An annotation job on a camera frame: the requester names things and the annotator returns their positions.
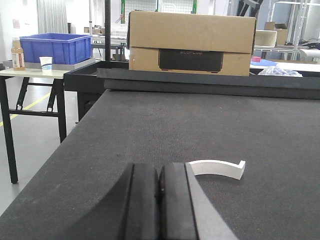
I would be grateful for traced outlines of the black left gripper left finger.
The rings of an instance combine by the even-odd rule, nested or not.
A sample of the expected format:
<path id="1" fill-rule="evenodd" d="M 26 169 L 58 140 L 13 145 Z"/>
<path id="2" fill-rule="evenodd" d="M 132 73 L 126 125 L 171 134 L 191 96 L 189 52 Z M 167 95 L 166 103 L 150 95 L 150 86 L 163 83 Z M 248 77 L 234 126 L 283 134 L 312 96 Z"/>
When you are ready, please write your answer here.
<path id="1" fill-rule="evenodd" d="M 129 163 L 111 190 L 66 230 L 68 240 L 155 240 L 158 175 L 146 163 Z"/>

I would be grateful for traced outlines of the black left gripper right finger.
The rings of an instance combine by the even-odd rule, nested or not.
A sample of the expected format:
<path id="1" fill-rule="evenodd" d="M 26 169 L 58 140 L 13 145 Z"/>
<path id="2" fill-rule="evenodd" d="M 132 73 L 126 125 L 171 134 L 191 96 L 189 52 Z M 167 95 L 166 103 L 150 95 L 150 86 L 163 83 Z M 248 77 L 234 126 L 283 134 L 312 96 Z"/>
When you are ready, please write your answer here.
<path id="1" fill-rule="evenodd" d="M 235 240 L 198 183 L 191 165 L 169 163 L 159 177 L 161 240 Z"/>

